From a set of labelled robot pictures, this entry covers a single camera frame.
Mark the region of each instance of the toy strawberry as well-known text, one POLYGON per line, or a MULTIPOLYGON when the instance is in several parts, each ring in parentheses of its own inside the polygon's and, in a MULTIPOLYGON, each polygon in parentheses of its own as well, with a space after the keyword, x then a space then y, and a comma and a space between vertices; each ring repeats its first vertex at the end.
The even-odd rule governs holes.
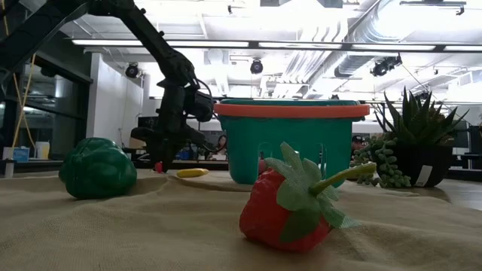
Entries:
POLYGON ((305 252, 318 245, 332 228, 357 224, 332 206, 337 191, 331 186, 349 176, 374 172, 369 163, 342 171, 321 181, 319 167, 300 160, 286 143, 281 144, 285 162, 266 158, 270 167, 252 188, 239 218, 239 228, 248 239, 285 251, 305 252))

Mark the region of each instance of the teal basket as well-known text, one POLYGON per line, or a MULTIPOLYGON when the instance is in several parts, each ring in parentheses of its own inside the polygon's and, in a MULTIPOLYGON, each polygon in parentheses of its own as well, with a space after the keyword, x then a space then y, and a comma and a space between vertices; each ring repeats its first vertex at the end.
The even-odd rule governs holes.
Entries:
POLYGON ((282 160, 280 145, 283 142, 298 151, 301 159, 307 158, 318 163, 323 178, 347 169, 351 153, 352 122, 361 120, 369 113, 368 105, 340 100, 227 99, 217 104, 215 110, 227 136, 229 172, 231 178, 239 184, 256 182, 261 153, 264 157, 282 160), (251 109, 252 106, 256 106, 255 109, 261 106, 267 108, 267 111, 246 110, 246 107, 238 105, 249 105, 251 109), (331 112, 329 116, 326 115, 327 108, 331 112))

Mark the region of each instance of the person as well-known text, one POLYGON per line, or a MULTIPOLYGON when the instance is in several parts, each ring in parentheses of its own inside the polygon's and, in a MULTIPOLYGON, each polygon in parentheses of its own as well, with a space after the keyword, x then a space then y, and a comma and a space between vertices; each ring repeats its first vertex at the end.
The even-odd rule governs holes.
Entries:
POLYGON ((209 154, 208 160, 215 160, 215 158, 212 157, 213 155, 227 155, 226 142, 227 142, 226 136, 220 135, 218 138, 218 145, 216 146, 216 149, 218 150, 218 152, 215 154, 209 154))
POLYGON ((354 155, 354 151, 356 150, 361 150, 362 148, 364 148, 364 140, 363 138, 360 136, 360 135, 354 135, 352 137, 352 157, 354 155))

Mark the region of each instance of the yellow banana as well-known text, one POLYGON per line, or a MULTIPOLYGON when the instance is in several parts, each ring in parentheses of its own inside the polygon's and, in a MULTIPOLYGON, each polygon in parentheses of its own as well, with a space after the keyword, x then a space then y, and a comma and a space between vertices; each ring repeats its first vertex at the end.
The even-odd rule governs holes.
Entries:
POLYGON ((181 169, 178 170, 177 176, 180 178, 193 178, 206 175, 209 173, 207 169, 181 169))

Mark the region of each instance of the yellow cable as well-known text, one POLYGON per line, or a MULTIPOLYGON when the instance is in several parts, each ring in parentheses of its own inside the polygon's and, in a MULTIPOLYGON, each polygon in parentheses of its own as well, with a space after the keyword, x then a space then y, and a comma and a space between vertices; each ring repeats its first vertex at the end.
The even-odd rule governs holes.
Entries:
MULTIPOLYGON (((3 9, 3 11, 5 10, 5 0, 2 0, 2 9, 3 9)), ((5 34, 6 34, 6 36, 9 36, 10 33, 8 31, 8 19, 7 19, 6 16, 4 17, 3 21, 4 21, 4 25, 5 25, 5 34)), ((10 153, 10 156, 9 156, 10 158, 13 157, 14 146, 17 143, 18 131, 20 129, 20 123, 22 122, 22 120, 25 122, 25 128, 27 130, 27 133, 29 134, 30 143, 32 144, 33 148, 35 149, 35 143, 33 141, 32 134, 30 133, 30 128, 29 128, 29 125, 27 123, 26 116, 23 113, 23 108, 25 107, 25 104, 26 104, 26 97, 29 94, 29 88, 30 88, 30 82, 32 80, 35 57, 36 57, 36 55, 34 54, 33 57, 32 57, 32 64, 31 64, 31 69, 30 69, 29 81, 27 83, 27 88, 25 90, 25 95, 23 97, 23 103, 21 104, 21 107, 20 107, 20 117, 19 117, 19 121, 17 123, 17 128, 16 128, 16 131, 15 131, 14 143, 12 144, 11 153, 10 153)), ((17 91, 17 98, 18 98, 18 101, 20 102, 20 100, 22 99, 22 96, 20 95, 20 89, 18 87, 18 80, 17 80, 16 74, 14 74, 14 83, 15 83, 15 90, 17 91)))

